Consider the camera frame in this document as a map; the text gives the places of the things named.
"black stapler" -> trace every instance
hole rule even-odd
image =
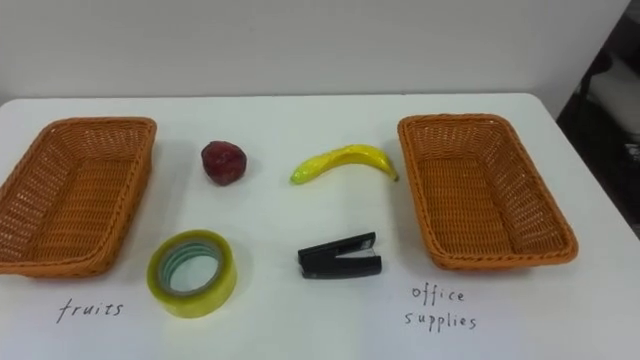
[[[346,279],[379,274],[382,271],[380,256],[338,257],[371,249],[375,241],[376,233],[370,232],[298,250],[302,276],[307,279]]]

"wicker basket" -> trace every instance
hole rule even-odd
[[[497,270],[576,257],[573,232],[506,120],[411,116],[400,121],[398,134],[436,265]]]
[[[86,277],[113,264],[146,188],[156,124],[47,126],[0,188],[0,273]]]

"yellow banana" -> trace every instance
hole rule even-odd
[[[304,184],[334,167],[346,164],[369,165],[384,171],[394,181],[398,180],[398,173],[382,150],[371,145],[356,144],[308,159],[293,172],[291,182],[297,185]]]

